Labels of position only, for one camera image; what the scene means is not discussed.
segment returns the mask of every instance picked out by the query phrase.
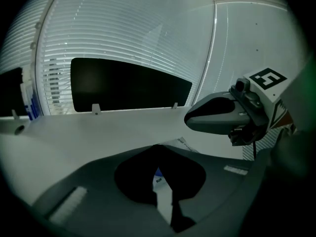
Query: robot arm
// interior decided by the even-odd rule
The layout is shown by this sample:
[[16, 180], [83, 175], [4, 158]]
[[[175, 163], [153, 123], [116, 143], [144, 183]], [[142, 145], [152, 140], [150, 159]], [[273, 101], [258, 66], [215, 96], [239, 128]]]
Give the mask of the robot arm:
[[233, 146], [250, 145], [284, 117], [280, 95], [291, 80], [266, 68], [239, 78], [228, 92], [213, 93], [186, 114], [186, 125], [195, 131], [227, 134]]

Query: white desk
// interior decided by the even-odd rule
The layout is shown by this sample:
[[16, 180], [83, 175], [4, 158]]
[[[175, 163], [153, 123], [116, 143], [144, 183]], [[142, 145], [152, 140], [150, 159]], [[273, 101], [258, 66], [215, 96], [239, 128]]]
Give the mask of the white desk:
[[190, 130], [189, 108], [45, 116], [13, 135], [0, 121], [0, 157], [16, 194], [32, 204], [49, 186], [95, 159], [184, 137], [202, 154], [242, 159], [225, 135]]

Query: desk surface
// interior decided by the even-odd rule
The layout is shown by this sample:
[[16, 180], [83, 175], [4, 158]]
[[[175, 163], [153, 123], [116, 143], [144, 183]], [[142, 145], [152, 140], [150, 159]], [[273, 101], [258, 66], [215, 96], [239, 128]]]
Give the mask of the desk surface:
[[45, 116], [13, 135], [0, 121], [0, 159], [9, 183], [28, 204], [55, 182], [95, 159], [184, 137], [202, 154], [242, 159], [225, 135], [190, 130], [189, 108]]

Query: black cable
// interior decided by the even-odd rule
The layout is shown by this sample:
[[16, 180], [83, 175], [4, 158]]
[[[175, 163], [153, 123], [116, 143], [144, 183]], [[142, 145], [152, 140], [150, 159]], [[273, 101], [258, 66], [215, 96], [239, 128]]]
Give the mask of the black cable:
[[256, 142], [253, 142], [253, 158], [256, 159], [257, 156], [257, 148], [256, 148]]

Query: white venetian blind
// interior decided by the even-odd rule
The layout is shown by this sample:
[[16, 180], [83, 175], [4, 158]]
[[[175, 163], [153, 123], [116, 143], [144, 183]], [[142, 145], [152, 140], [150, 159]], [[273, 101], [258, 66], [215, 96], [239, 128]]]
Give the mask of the white venetian blind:
[[0, 51], [0, 74], [31, 63], [30, 45], [48, 0], [28, 0], [12, 22]]
[[75, 112], [70, 64], [76, 57], [133, 63], [191, 81], [186, 105], [191, 104], [207, 60], [213, 15], [214, 0], [55, 0], [37, 53], [44, 114]]

